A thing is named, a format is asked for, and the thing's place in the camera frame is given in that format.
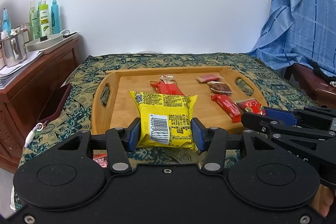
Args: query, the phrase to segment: blue gripper pad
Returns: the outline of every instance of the blue gripper pad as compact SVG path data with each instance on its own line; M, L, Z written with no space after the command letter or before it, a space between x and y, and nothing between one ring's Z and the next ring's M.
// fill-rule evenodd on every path
M202 130L198 127L194 119L191 120L191 132L193 135L193 140L194 143L196 144L197 148L199 151L204 151L205 149L205 142L203 139L203 132Z
M294 118L293 114L282 109L275 109L270 107L265 107L266 116L273 118L275 120L281 120L286 126L296 126L297 119Z
M130 151L133 151L140 139L141 135L141 120L137 122L137 124L134 126L133 130L131 131L130 139L128 141L128 147Z

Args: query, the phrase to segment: bed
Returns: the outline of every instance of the bed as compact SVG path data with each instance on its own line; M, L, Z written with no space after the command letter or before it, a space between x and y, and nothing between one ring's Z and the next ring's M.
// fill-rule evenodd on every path
M135 69L142 67L183 67L183 66L230 66L250 78L262 91L270 107L289 109L303 108L316 103L279 74L266 67L256 58L246 54L117 54L98 57L89 56L68 77L71 92L59 118L35 136L24 149L20 166L44 152L56 143L81 129L91 129L91 107L95 91L105 77L105 71ZM190 149L138 148L128 153L131 165L137 163L173 164L199 163L204 153L197 154ZM231 150L226 155L226 167L238 160L238 153ZM14 195L16 209L21 208L20 200Z

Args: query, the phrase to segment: glass jar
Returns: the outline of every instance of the glass jar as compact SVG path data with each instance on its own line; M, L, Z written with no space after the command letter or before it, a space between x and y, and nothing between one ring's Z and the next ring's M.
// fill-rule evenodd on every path
M20 31L23 31L23 39L24 39L24 43L28 43L29 41L32 41L32 34L31 34L31 27L30 27L30 23L25 23L19 26L20 27Z

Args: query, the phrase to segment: white cord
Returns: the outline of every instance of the white cord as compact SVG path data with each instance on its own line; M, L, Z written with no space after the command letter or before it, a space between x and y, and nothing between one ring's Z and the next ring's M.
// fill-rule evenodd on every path
M33 138L35 137L35 131L40 132L43 129L43 124L39 122L28 134L26 141L25 141L25 148L31 143Z
M14 186L12 187L12 192L10 194L10 208L16 212L16 209L15 209L15 204L14 204Z

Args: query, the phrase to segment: stainless steel mug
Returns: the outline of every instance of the stainless steel mug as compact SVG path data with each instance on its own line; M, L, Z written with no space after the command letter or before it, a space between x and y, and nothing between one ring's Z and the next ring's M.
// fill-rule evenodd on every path
M4 60L7 67L15 66L27 58L23 32L18 32L1 40Z

